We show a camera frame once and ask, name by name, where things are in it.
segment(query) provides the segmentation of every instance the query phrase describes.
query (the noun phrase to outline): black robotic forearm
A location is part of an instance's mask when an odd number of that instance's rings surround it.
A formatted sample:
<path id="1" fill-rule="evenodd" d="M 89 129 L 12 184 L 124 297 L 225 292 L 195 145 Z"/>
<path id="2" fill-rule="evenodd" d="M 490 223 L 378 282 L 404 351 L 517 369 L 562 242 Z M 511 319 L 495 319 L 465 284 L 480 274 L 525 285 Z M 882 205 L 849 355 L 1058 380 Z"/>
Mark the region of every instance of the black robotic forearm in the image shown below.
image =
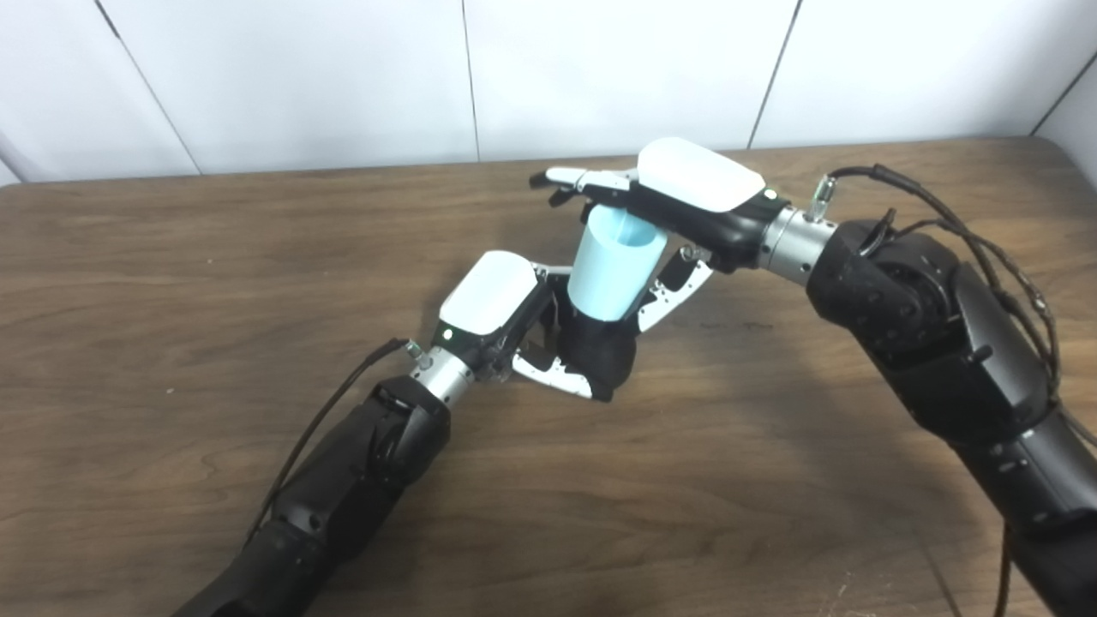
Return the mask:
<path id="1" fill-rule="evenodd" d="M 450 411 L 428 385 L 411 377 L 378 383 L 279 491 L 270 521 L 174 616 L 303 615 L 449 440 Z"/>
<path id="2" fill-rule="evenodd" d="M 929 236 L 890 232 L 838 226 L 812 266 L 812 305 L 853 334 L 914 419 L 957 452 L 1049 608 L 1097 615 L 1097 461 L 974 270 Z"/>

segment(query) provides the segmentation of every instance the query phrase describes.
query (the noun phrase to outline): white wall panel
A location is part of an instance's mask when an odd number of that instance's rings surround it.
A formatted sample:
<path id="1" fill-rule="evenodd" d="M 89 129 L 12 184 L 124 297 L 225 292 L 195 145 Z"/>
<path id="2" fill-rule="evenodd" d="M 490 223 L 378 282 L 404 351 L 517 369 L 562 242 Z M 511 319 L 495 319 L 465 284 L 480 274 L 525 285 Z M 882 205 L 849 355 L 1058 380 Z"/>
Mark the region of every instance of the white wall panel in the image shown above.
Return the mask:
<path id="1" fill-rule="evenodd" d="M 1094 0 L 804 0 L 754 146 L 1028 134 L 1095 24 Z"/>
<path id="2" fill-rule="evenodd" d="M 103 0 L 203 172 L 476 158 L 461 0 Z"/>
<path id="3" fill-rule="evenodd" d="M 747 145 L 794 0 L 465 0 L 486 160 Z"/>
<path id="4" fill-rule="evenodd" d="M 92 0 L 0 2 L 0 156 L 27 180 L 196 172 Z"/>
<path id="5" fill-rule="evenodd" d="M 1097 187 L 1097 64 L 1082 76 L 1037 134 L 1062 146 Z"/>
<path id="6" fill-rule="evenodd" d="M 11 169 L 0 160 L 0 187 L 7 187 L 8 184 L 18 184 L 19 178 L 12 173 Z"/>

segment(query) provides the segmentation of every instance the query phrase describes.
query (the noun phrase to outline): robotic arm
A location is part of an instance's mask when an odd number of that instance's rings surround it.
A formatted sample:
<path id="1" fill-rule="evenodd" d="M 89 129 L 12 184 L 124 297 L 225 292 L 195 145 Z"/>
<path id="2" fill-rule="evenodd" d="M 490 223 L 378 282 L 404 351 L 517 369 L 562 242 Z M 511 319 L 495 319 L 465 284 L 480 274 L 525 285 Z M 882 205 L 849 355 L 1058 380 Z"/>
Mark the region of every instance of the robotic arm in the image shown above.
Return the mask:
<path id="1" fill-rule="evenodd" d="M 660 139 L 641 152 L 626 182 L 554 168 L 531 184 L 555 184 L 554 206 L 581 194 L 588 209 L 621 207 L 676 232 L 722 272 L 760 268 L 803 285 L 821 317 L 853 335 L 915 422 L 957 452 L 1005 519 L 1009 557 L 1052 612 L 1097 615 L 1097 461 L 1056 396 L 1058 367 L 1049 371 L 1017 328 L 1011 298 L 930 236 L 893 228 L 893 212 L 881 221 L 824 218 L 840 175 L 924 191 L 880 166 L 841 171 L 823 179 L 804 212 L 734 161 Z M 958 218 L 942 224 L 972 244 Z"/>
<path id="2" fill-rule="evenodd" d="M 884 168 L 853 169 L 920 190 Z M 378 382 L 275 484 L 270 519 L 174 615 L 304 614 L 445 446 L 451 411 L 474 381 L 513 371 L 609 401 L 627 380 L 636 337 L 713 271 L 739 268 L 802 285 L 821 317 L 849 330 L 1002 513 L 1009 557 L 1052 612 L 1097 615 L 1097 461 L 1055 394 L 1058 367 L 1047 370 L 1044 350 L 1038 356 L 1026 341 L 1010 316 L 1019 310 L 996 282 L 988 287 L 930 236 L 893 228 L 893 213 L 824 218 L 838 176 L 825 177 L 801 211 L 758 173 L 674 138 L 645 147 L 635 169 L 534 176 L 531 187 L 555 187 L 554 207 L 586 199 L 574 267 L 485 254 L 442 304 L 429 351 L 408 344 L 410 373 Z M 966 233 L 958 223 L 949 222 Z M 667 233 L 692 245 L 645 289 Z M 523 340 L 538 324 L 543 346 Z"/>

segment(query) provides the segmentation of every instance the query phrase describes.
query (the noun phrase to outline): light blue cup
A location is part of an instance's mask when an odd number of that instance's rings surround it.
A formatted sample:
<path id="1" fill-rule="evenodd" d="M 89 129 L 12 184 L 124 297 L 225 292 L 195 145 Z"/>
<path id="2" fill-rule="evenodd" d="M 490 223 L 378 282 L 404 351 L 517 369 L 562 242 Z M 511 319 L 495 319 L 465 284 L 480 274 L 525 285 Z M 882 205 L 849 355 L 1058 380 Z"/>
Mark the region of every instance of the light blue cup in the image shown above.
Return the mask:
<path id="1" fill-rule="evenodd" d="M 667 234 L 620 207 L 596 205 L 575 254 L 567 294 L 588 317 L 623 317 L 659 262 Z"/>

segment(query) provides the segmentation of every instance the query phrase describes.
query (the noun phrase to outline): wooden table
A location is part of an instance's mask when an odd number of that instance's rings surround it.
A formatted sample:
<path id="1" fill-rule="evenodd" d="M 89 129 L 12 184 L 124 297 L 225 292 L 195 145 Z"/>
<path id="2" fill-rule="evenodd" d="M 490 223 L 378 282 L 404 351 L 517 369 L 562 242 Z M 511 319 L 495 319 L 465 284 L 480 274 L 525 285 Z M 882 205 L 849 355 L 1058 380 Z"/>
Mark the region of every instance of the wooden table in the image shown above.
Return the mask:
<path id="1" fill-rule="evenodd" d="M 800 204 L 844 165 L 930 187 L 1042 285 L 1064 396 L 1097 424 L 1097 195 L 1052 144 L 733 156 Z M 0 614 L 170 614 L 233 557 L 365 351 L 427 337 L 484 250 L 570 260 L 578 203 L 553 211 L 525 186 L 545 166 L 0 191 Z M 901 222 L 927 212 L 847 180 L 830 214 L 891 205 Z M 406 369 L 386 360 L 336 414 Z M 645 335 L 612 404 L 517 378 L 474 389 L 449 448 L 310 614 L 980 617 L 998 539 L 851 338 L 748 271 Z M 1010 615 L 1047 614 L 1024 582 L 1014 596 Z"/>

